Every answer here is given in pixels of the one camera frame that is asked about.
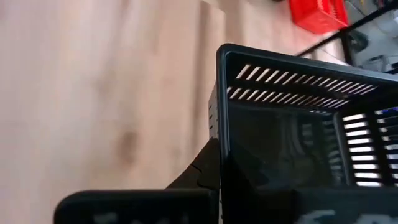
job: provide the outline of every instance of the red plastic crate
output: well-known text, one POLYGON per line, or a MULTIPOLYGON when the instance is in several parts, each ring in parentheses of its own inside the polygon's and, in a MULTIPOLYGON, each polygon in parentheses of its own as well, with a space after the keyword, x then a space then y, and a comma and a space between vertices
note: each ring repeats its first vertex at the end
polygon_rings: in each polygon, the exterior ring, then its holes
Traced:
POLYGON ((314 34, 348 25, 343 0, 289 0, 293 22, 314 34))

